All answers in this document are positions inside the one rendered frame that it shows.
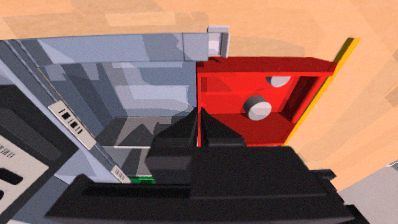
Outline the red bin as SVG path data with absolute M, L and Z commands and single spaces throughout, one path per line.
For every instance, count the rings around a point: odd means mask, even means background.
M 200 111 L 242 135 L 247 146 L 284 145 L 326 76 L 337 62 L 314 57 L 208 57 L 196 61 L 196 107 L 198 146 L 201 146 Z M 266 76 L 291 76 L 281 87 L 273 87 Z M 261 120 L 251 120 L 245 101 L 262 96 L 272 109 Z

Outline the yellow bar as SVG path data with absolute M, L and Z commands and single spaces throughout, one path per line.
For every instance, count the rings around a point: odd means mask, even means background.
M 317 103 L 317 101 L 320 99 L 320 97 L 322 96 L 322 94 L 324 93 L 324 91 L 327 89 L 327 87 L 329 86 L 329 84 L 332 82 L 332 80 L 334 79 L 334 77 L 336 76 L 336 74 L 339 72 L 339 70 L 341 69 L 341 67 L 343 66 L 343 64 L 345 63 L 345 61 L 348 59 L 348 57 L 350 56 L 350 54 L 352 53 L 352 51 L 354 50 L 354 48 L 356 47 L 356 45 L 358 44 L 358 42 L 361 40 L 361 38 L 347 38 L 347 40 L 345 41 L 345 43 L 343 44 L 342 48 L 340 49 L 340 51 L 338 52 L 337 56 L 335 57 L 335 59 L 333 60 L 333 62 L 337 62 L 337 67 L 335 69 L 335 72 L 333 74 L 332 77 L 326 77 L 325 80 L 323 81 L 323 83 L 321 84 L 320 88 L 318 89 L 318 91 L 315 93 L 315 95 L 313 96 L 313 98 L 311 99 L 311 101 L 309 102 L 309 104 L 307 105 L 307 107 L 304 109 L 304 111 L 302 112 L 302 114 L 300 115 L 300 118 L 297 120 L 297 125 L 295 126 L 295 128 L 293 129 L 293 131 L 291 132 L 290 136 L 287 138 L 286 142 L 284 143 L 284 145 L 287 144 L 287 142 L 290 140 L 290 138 L 293 136 L 293 134 L 296 132 L 296 130 L 299 128 L 299 126 L 301 125 L 301 123 L 304 121 L 304 119 L 307 117 L 307 115 L 309 114 L 309 112 L 312 110 L 312 108 L 314 107 L 314 105 Z

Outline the dark grey tool case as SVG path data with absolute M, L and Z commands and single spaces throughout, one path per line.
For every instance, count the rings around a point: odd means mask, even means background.
M 0 224 L 79 149 L 16 85 L 0 85 Z

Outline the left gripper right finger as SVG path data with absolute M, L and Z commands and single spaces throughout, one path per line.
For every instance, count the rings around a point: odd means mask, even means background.
M 247 146 L 242 135 L 212 117 L 203 107 L 200 119 L 201 146 Z

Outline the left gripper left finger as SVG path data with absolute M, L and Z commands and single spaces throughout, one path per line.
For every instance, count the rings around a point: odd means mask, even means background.
M 197 135 L 198 108 L 195 107 L 186 117 L 157 134 L 150 147 L 154 145 L 197 146 Z

